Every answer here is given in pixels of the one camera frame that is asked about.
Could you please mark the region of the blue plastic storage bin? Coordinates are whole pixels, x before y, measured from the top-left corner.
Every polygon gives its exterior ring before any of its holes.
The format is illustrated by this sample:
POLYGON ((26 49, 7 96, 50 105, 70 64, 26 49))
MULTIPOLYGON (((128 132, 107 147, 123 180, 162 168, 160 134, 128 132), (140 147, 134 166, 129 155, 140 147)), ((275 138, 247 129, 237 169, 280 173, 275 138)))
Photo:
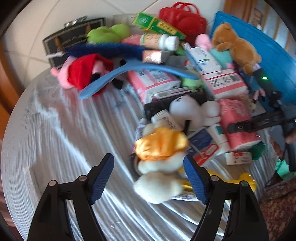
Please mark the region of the blue plastic storage bin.
POLYGON ((261 55, 260 67, 267 72, 276 89, 282 92, 281 102, 295 104, 295 60, 261 30, 222 11, 216 13, 210 35, 224 22, 230 23, 238 36, 249 41, 261 55))

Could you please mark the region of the green medicine box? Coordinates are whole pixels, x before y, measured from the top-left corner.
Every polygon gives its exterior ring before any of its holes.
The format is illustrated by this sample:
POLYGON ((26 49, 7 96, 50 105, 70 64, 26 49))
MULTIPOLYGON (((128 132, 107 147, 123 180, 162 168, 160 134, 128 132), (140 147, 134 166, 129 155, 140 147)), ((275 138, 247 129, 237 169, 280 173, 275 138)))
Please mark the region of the green medicine box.
POLYGON ((186 35, 160 18, 157 18, 146 13, 138 13, 134 18, 132 24, 139 27, 143 31, 148 31, 157 34, 167 34, 176 36, 180 40, 186 39, 186 35))

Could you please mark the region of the brown teddy bear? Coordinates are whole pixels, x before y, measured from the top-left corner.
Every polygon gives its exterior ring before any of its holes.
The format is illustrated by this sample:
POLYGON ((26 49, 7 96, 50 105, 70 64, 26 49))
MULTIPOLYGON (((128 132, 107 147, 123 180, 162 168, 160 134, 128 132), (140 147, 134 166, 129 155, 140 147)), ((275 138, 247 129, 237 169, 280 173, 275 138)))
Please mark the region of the brown teddy bear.
POLYGON ((219 52, 229 50, 233 60, 248 75, 252 75, 255 65, 261 62, 261 56, 255 47, 240 38, 229 23, 222 23, 214 30, 212 46, 219 52))

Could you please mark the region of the green bottle cap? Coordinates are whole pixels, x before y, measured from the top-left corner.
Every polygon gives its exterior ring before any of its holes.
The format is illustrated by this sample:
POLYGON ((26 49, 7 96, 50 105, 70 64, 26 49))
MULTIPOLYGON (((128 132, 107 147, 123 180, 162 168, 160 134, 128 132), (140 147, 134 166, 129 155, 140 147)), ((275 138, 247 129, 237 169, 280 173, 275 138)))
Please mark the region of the green bottle cap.
POLYGON ((263 152, 266 149, 266 145, 264 142, 260 141, 256 145, 253 145, 248 152, 250 152, 252 160, 256 161, 261 158, 263 152))

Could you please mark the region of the red white striped box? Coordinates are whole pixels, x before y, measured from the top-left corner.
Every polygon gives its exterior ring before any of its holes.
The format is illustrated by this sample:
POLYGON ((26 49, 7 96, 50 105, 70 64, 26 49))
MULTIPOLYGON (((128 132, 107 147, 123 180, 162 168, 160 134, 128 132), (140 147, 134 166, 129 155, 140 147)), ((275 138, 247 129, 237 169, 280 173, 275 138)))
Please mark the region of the red white striped box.
POLYGON ((211 99, 233 98, 249 92, 242 77, 232 69, 203 74, 201 80, 211 99))

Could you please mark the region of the white bottle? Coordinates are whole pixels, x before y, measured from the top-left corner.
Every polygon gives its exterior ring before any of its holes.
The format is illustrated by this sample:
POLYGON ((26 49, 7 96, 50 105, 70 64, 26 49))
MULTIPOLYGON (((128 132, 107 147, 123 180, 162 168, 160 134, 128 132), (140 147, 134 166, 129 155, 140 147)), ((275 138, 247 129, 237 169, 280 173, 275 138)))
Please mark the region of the white bottle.
POLYGON ((149 49, 176 51, 180 45, 180 39, 167 34, 143 34, 140 37, 140 45, 149 49))

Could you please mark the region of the dark blue fuzzy brush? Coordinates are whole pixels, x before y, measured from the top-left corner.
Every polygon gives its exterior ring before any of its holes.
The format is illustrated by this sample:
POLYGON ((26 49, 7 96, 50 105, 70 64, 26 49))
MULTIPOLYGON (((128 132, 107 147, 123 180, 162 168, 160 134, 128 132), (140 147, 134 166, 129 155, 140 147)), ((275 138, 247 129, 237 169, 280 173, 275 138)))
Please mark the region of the dark blue fuzzy brush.
POLYGON ((76 44, 66 48, 64 54, 76 58, 100 54, 104 58, 127 58, 142 60, 142 53, 146 48, 143 46, 124 43, 101 43, 101 44, 76 44))

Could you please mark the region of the green plush toy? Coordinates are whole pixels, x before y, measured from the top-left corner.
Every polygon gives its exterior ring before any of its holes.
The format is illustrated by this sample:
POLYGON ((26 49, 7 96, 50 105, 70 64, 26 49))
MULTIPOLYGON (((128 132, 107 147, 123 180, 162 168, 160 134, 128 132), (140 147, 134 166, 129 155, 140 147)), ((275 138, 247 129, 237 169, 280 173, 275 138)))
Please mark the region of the green plush toy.
POLYGON ((130 28, 126 24, 116 24, 110 28, 103 26, 92 29, 87 34, 87 42, 92 44, 120 43, 130 36, 130 28))

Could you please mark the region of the pink tissue pack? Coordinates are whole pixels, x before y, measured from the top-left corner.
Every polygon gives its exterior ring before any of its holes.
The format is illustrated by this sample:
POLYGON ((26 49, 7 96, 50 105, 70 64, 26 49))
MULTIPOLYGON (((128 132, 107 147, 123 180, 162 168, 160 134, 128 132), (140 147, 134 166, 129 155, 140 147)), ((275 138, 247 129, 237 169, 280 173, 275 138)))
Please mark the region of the pink tissue pack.
POLYGON ((247 151, 253 145, 260 142, 257 132, 244 132, 239 128, 242 121, 248 121, 251 116, 244 103, 239 100, 225 99, 219 100, 221 109, 221 125, 227 137, 230 151, 247 151))

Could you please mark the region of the black gift box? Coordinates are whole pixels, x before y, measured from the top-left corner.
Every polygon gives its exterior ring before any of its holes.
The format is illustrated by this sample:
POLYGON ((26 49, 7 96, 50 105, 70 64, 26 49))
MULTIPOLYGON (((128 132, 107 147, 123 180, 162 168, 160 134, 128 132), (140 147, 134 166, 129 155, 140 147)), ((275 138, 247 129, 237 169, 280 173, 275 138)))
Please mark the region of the black gift box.
POLYGON ((87 20, 87 16, 70 21, 64 28, 43 39, 46 55, 62 52, 75 44, 86 43, 86 36, 92 30, 105 26, 105 17, 87 20))

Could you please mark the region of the white blue medicine box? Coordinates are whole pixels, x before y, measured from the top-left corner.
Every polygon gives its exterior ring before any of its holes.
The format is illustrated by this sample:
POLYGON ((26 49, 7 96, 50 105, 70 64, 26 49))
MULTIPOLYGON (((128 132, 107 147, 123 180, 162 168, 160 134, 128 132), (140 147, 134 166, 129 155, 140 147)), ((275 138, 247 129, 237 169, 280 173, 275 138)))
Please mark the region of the white blue medicine box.
POLYGON ((191 64, 201 75, 222 70, 220 63, 203 47, 191 48, 189 43, 182 43, 182 47, 191 64))

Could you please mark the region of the red toy suitcase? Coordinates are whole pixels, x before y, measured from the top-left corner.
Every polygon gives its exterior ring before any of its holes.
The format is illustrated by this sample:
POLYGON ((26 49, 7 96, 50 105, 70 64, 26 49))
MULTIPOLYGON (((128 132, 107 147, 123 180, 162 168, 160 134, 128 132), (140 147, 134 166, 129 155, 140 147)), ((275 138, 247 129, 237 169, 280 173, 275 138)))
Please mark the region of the red toy suitcase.
POLYGON ((162 8, 159 11, 159 18, 186 35, 185 40, 191 45, 195 45, 198 35, 206 32, 207 20, 191 3, 176 2, 172 6, 162 8))

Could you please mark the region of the blue red card box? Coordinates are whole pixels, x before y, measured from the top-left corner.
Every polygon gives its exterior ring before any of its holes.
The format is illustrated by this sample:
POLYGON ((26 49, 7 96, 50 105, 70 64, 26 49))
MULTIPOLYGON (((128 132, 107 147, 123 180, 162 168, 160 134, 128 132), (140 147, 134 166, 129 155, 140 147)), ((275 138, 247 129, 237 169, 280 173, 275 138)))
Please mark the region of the blue red card box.
POLYGON ((207 161, 211 160, 219 150, 217 142, 206 128, 187 136, 189 145, 186 153, 193 157, 199 166, 203 166, 207 161))

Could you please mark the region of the striped tablecloth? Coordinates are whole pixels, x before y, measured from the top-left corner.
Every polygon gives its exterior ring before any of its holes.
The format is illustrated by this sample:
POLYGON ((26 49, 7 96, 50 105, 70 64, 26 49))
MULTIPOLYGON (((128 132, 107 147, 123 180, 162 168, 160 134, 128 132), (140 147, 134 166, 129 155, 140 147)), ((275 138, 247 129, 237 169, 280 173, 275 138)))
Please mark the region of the striped tablecloth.
POLYGON ((11 217, 27 238, 36 197, 51 180, 85 175, 105 154, 115 164, 93 205, 108 240, 190 240, 203 214, 201 202, 149 204, 133 190, 130 154, 142 105, 131 91, 108 85, 85 100, 62 89, 49 70, 34 78, 16 104, 1 151, 1 178, 11 217))

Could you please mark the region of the cream bear plush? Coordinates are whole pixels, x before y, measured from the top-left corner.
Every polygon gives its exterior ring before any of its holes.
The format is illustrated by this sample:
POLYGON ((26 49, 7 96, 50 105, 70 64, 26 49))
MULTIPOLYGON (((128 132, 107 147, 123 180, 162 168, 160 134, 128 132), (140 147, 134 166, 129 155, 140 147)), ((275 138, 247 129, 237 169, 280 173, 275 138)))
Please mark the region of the cream bear plush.
POLYGON ((134 142, 140 173, 133 185, 135 193, 152 204, 182 194, 184 183, 176 173, 183 167, 188 145, 189 140, 182 131, 168 127, 162 120, 146 125, 142 137, 134 142))

